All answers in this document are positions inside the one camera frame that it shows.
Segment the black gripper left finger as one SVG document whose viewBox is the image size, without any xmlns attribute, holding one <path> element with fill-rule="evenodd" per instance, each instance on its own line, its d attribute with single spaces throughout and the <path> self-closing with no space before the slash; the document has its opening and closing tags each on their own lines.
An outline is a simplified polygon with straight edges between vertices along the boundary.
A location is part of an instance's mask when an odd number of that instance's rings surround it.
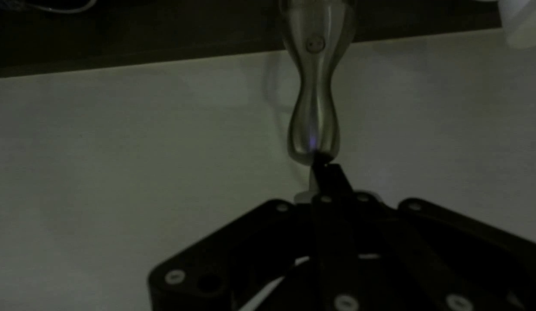
<svg viewBox="0 0 536 311">
<path fill-rule="evenodd" d="M 152 311 L 239 311 L 267 285 L 258 311 L 358 309 L 355 191 L 337 164 L 315 164 L 311 185 L 303 202 L 268 200 L 158 264 Z"/>
</svg>

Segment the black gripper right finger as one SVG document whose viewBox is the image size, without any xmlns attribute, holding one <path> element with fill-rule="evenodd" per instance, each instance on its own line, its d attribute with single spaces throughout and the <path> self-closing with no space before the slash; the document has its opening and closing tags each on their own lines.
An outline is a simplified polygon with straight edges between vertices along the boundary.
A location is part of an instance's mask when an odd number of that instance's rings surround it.
<svg viewBox="0 0 536 311">
<path fill-rule="evenodd" d="M 536 242 L 422 198 L 360 197 L 360 311 L 536 311 Z"/>
</svg>

